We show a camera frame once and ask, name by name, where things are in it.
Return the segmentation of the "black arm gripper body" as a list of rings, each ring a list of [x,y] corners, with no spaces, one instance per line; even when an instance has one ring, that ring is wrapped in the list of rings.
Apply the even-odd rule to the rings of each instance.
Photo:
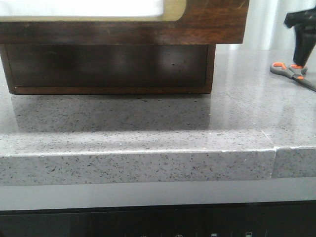
[[[316,7],[302,11],[288,12],[284,24],[289,29],[294,27],[295,30],[315,31]]]

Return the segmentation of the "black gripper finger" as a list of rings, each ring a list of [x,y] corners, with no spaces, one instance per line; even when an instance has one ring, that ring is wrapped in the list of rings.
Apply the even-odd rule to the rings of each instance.
[[[295,50],[293,62],[305,66],[315,47],[315,25],[297,24],[295,30]]]

